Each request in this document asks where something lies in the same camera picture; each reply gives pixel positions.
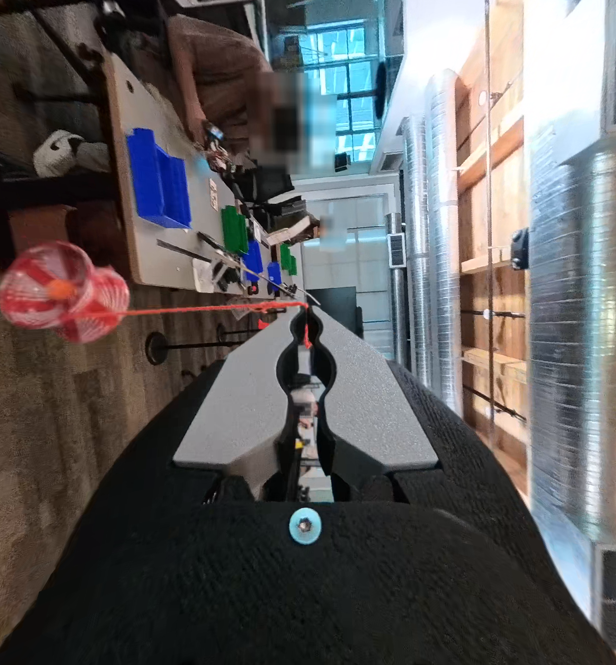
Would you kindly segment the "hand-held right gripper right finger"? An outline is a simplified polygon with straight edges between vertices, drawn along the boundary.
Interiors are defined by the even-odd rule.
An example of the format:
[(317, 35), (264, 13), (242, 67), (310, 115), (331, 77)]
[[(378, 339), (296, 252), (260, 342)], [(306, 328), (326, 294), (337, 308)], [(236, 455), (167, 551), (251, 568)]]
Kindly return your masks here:
[(324, 312), (310, 308), (319, 398), (318, 451), (328, 476), (346, 484), (434, 470), (438, 456), (388, 361)]

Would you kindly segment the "grey work table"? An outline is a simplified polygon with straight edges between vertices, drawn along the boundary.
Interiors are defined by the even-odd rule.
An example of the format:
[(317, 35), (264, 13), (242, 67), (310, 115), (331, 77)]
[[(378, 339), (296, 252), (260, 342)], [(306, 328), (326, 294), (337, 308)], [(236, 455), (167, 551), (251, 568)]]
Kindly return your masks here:
[[(203, 268), (194, 269), (196, 260), (158, 245), (158, 240), (206, 259), (219, 259), (218, 253), (199, 234), (224, 247), (221, 210), (229, 205), (239, 208), (233, 192), (209, 169), (204, 156), (186, 136), (181, 121), (173, 117), (168, 102), (159, 101), (149, 92), (117, 55), (105, 53), (102, 69), (132, 279), (140, 285), (223, 295), (217, 286), (206, 284), (207, 263), (202, 262)], [(165, 153), (185, 162), (190, 228), (166, 229), (138, 215), (127, 142), (138, 128), (152, 130), (155, 142)]]

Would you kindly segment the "black wall screen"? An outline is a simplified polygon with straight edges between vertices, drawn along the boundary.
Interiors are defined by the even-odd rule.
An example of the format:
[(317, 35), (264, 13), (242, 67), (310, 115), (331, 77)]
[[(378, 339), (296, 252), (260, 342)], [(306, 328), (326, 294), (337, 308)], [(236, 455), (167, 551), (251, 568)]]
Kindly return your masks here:
[(363, 338), (363, 312), (357, 302), (356, 287), (329, 287), (309, 289), (322, 311), (338, 321), (359, 338)]

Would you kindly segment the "large blue parts bin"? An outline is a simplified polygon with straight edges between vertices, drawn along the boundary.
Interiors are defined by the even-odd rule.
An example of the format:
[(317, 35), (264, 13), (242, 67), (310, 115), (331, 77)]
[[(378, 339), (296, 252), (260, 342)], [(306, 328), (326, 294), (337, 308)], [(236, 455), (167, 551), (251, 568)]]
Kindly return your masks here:
[(164, 229), (190, 229), (184, 160), (163, 150), (148, 128), (133, 129), (126, 141), (137, 214)]

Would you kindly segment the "red white yo-yo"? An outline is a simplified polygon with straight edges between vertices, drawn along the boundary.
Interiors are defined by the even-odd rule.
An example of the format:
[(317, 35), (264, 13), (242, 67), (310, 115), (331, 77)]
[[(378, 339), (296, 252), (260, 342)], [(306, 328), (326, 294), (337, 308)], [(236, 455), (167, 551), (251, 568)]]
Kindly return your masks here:
[(22, 252), (0, 283), (0, 312), (8, 322), (52, 330), (70, 343), (93, 343), (109, 335), (129, 305), (126, 280), (111, 267), (97, 267), (84, 250), (65, 241)]

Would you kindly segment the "silver spiral air duct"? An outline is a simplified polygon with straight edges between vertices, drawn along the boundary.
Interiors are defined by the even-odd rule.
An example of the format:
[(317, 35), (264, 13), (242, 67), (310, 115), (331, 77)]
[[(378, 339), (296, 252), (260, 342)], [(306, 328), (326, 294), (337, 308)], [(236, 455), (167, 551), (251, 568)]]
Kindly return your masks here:
[(451, 69), (430, 78), (423, 113), (402, 133), (411, 370), (461, 416), (457, 78)]

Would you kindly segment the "cardboard box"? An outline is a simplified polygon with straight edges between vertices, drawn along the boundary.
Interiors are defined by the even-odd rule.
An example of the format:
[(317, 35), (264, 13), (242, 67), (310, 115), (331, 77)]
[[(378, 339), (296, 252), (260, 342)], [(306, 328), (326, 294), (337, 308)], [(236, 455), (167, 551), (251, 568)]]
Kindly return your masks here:
[(113, 202), (45, 205), (9, 212), (14, 256), (42, 243), (65, 241), (80, 247), (97, 267), (131, 278), (123, 224)]

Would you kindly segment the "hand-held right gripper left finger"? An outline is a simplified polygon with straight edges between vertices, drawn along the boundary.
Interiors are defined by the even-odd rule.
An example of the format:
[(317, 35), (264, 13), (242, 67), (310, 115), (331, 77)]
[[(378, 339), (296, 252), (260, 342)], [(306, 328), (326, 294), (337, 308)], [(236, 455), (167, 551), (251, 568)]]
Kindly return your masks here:
[(287, 307), (228, 354), (173, 455), (176, 466), (239, 476), (250, 489), (262, 489), (280, 470), (277, 442), (289, 396), (278, 370), (283, 354), (297, 345), (293, 324), (303, 312)]

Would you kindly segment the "black pole base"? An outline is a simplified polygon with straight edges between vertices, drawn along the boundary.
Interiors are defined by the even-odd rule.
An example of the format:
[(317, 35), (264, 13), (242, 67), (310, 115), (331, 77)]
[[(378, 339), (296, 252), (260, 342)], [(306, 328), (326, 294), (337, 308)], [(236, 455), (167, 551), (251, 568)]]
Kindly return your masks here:
[(260, 330), (246, 328), (244, 330), (226, 330), (218, 327), (216, 339), (198, 343), (171, 343), (161, 332), (152, 332), (145, 342), (146, 360), (153, 366), (163, 364), (171, 351), (207, 350), (211, 348), (232, 348), (253, 338)]

